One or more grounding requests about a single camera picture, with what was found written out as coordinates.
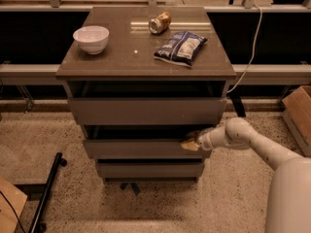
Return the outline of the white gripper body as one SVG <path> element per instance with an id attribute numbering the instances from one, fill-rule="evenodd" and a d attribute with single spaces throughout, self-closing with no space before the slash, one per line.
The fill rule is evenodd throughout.
<path id="1" fill-rule="evenodd" d="M 196 142 L 203 150 L 213 150 L 215 148 L 211 141 L 211 131 L 211 128 L 204 129 L 196 138 Z"/>

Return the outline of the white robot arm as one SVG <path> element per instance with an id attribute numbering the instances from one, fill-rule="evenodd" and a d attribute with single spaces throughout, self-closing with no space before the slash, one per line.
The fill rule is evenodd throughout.
<path id="1" fill-rule="evenodd" d="M 185 150 L 253 150 L 273 171 L 265 233 L 311 233 L 311 158 L 261 135 L 242 117 L 188 134 Z"/>

